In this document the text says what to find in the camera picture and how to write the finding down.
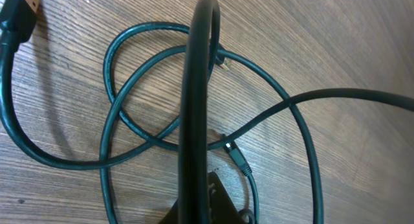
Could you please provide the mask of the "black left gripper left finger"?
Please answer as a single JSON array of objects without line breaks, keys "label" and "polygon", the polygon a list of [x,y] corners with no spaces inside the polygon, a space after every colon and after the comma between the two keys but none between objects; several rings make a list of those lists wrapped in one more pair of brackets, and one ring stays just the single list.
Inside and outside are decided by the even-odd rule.
[{"label": "black left gripper left finger", "polygon": [[168,213],[159,221],[159,224],[178,224],[179,223],[179,209],[177,201],[173,204]]}]

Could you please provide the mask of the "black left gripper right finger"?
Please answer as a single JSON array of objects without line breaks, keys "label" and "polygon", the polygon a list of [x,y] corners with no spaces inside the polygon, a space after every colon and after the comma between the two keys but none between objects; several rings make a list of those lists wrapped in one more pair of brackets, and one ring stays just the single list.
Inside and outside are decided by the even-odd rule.
[{"label": "black left gripper right finger", "polygon": [[246,224],[215,172],[208,174],[208,193],[211,223]]}]

